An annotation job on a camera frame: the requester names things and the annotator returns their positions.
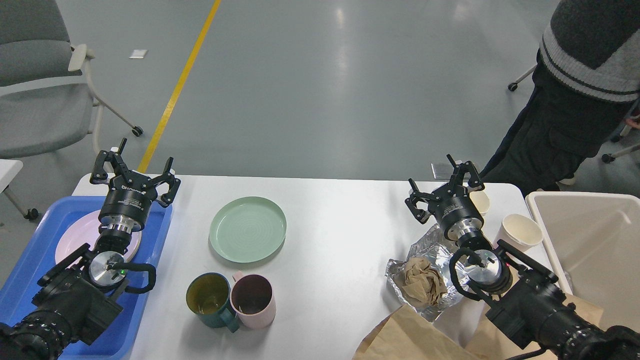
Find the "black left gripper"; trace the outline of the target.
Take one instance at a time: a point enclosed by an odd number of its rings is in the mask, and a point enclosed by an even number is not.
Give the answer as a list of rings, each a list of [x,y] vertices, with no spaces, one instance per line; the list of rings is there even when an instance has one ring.
[[[172,173],[174,158],[167,158],[163,172],[150,178],[135,174],[132,182],[131,171],[122,159],[122,152],[128,139],[124,137],[116,150],[99,150],[91,172],[90,183],[109,187],[102,209],[98,214],[100,225],[112,229],[121,224],[129,233],[144,230],[153,202],[161,207],[169,207],[178,194],[181,180]],[[109,177],[105,164],[110,164],[113,176]],[[158,193],[158,186],[167,185],[167,191]]]

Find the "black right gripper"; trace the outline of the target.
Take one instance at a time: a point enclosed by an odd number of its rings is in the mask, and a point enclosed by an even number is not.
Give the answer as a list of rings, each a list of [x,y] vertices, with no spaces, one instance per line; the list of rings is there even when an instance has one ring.
[[[458,246],[484,246],[484,219],[470,192],[484,191],[485,184],[473,162],[457,163],[450,153],[446,158],[454,168],[446,187],[425,193],[409,178],[410,191],[405,205],[420,224],[427,223],[433,215],[445,238]]]

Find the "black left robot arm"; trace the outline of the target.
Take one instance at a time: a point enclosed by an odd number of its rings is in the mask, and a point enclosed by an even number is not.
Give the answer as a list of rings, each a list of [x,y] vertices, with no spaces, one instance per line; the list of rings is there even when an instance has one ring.
[[[123,293],[145,294],[157,281],[153,264],[125,255],[134,233],[144,230],[154,202],[169,207],[181,181],[172,173],[173,157],[155,177],[130,170],[117,150],[101,150],[89,182],[109,187],[98,214],[94,245],[83,243],[39,280],[35,310],[13,326],[1,324],[3,360],[57,360],[73,343],[93,344],[123,311]]]

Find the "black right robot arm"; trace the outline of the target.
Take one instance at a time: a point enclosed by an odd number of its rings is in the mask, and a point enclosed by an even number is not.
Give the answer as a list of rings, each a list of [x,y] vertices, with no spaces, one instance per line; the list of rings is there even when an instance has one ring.
[[[487,319],[520,349],[539,345],[521,360],[546,351],[559,360],[637,360],[636,331],[621,325],[601,330],[579,316],[573,303],[565,303],[553,271],[504,239],[490,244],[471,199],[485,189],[478,169],[471,161],[447,159],[453,168],[448,182],[426,193],[410,178],[405,203],[419,223],[434,217],[444,237],[457,244],[447,265],[458,294],[485,302]]]

